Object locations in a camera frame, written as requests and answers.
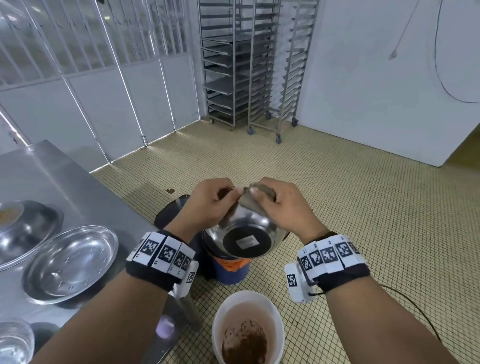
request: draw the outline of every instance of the forearm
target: forearm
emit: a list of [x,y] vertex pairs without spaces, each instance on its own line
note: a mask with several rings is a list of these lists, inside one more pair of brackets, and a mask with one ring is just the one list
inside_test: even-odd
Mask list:
[[49,340],[32,364],[138,363],[168,292],[122,271]]
[[373,278],[353,280],[325,296],[352,364],[457,363],[435,336]]

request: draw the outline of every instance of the white bucket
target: white bucket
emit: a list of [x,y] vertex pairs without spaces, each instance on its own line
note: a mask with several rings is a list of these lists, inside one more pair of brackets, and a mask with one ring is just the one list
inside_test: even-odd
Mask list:
[[285,345],[285,329],[275,305],[265,296],[254,291],[240,291],[229,296],[218,308],[213,319],[212,343],[220,364],[224,334],[232,322],[250,319],[256,321],[267,339],[265,364],[279,364]]

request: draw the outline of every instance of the person's right hand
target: person's right hand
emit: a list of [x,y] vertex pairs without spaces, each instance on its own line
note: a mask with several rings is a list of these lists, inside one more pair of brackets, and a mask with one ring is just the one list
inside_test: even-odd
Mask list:
[[291,231],[304,244],[328,233],[327,227],[317,219],[295,184],[268,177],[263,177],[260,183],[275,191],[276,201],[273,202],[255,187],[251,193],[277,226]]

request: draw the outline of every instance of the hand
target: hand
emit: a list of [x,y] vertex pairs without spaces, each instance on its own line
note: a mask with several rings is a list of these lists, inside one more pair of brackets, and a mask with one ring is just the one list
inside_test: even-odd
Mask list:
[[[230,190],[220,199],[219,192]],[[201,181],[196,185],[187,203],[165,230],[177,235],[186,243],[200,230],[218,224],[228,210],[238,201],[242,187],[235,188],[228,178]]]
[[251,193],[277,226],[297,235],[303,244],[328,233],[329,230],[317,219],[296,185],[268,177],[263,177],[260,183],[275,191],[276,201],[273,202],[255,187]]

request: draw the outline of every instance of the stainless steel table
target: stainless steel table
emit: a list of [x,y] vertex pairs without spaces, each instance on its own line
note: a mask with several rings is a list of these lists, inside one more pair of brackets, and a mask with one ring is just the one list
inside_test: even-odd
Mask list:
[[[0,202],[20,199],[61,208],[65,214],[61,231],[81,225],[102,225],[113,230],[119,239],[115,263],[102,280],[84,294],[60,304],[41,306],[27,300],[20,284],[26,262],[0,272],[0,321],[22,318],[32,325],[36,341],[41,343],[122,270],[130,250],[146,231],[155,227],[46,140],[0,155]],[[155,336],[145,363],[161,362],[175,345],[189,322],[185,312],[190,321],[195,320],[196,307],[189,296],[181,302],[169,296],[164,313],[174,319],[175,333],[168,340]]]

